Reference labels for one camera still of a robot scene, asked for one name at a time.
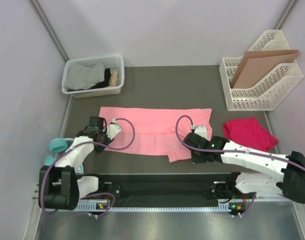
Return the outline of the pink t shirt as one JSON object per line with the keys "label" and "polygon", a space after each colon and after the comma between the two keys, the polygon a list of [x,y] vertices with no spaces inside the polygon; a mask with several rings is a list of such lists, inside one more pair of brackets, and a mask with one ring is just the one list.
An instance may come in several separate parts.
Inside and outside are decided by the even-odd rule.
{"label": "pink t shirt", "polygon": [[99,116],[111,122],[113,119],[124,118],[129,120],[118,121],[122,131],[118,133],[110,144],[113,148],[123,148],[134,138],[131,146],[118,152],[147,156],[167,156],[169,162],[188,160],[192,157],[191,151],[181,144],[176,136],[176,122],[179,117],[191,117],[195,126],[204,126],[207,129],[207,139],[212,137],[213,129],[210,125],[212,109],[149,109],[149,108],[100,108]]}

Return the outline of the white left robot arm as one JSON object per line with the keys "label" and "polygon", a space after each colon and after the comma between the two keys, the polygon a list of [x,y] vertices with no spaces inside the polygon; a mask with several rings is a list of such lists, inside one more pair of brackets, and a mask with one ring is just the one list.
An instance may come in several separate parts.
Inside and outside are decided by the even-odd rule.
{"label": "white left robot arm", "polygon": [[79,131],[71,144],[56,146],[54,152],[61,153],[50,166],[39,171],[38,204],[43,209],[74,210],[80,199],[91,194],[94,198],[105,195],[106,186],[94,175],[77,176],[77,169],[93,151],[102,151],[112,139],[108,136],[107,121],[92,116],[89,124]]}

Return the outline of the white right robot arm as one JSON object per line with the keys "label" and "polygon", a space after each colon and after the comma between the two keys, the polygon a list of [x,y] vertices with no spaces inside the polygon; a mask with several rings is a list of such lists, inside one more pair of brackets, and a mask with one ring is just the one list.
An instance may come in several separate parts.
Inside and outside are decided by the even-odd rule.
{"label": "white right robot arm", "polygon": [[234,172],[226,180],[226,193],[237,198],[248,193],[273,193],[305,204],[305,156],[273,154],[245,147],[224,137],[211,140],[190,132],[182,144],[191,150],[193,162],[219,162],[241,166],[252,173]]}

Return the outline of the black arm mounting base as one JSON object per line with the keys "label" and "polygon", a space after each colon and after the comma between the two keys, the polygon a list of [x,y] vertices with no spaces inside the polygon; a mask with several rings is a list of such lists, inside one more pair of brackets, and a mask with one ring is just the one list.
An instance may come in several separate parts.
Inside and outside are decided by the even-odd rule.
{"label": "black arm mounting base", "polygon": [[100,174],[88,197],[115,200],[115,208],[215,207],[227,200],[249,203],[252,193],[231,193],[227,173]]}

